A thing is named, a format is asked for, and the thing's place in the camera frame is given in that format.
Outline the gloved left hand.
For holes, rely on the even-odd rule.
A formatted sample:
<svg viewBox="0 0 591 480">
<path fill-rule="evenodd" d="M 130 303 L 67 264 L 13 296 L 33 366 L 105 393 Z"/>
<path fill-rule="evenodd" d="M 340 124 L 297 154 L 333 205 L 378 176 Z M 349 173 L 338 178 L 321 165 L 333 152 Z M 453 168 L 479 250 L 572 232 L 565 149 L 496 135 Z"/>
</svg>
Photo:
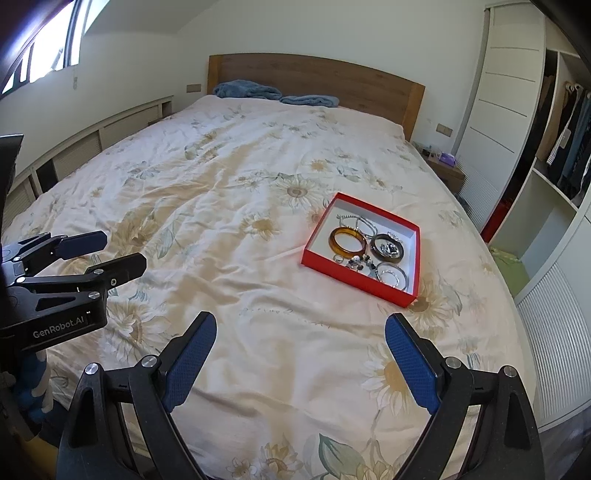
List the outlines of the gloved left hand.
<svg viewBox="0 0 591 480">
<path fill-rule="evenodd" d="M 45 350 L 21 358 L 13 370 L 16 402 L 24 417 L 40 423 L 53 408 L 50 368 Z"/>
</svg>

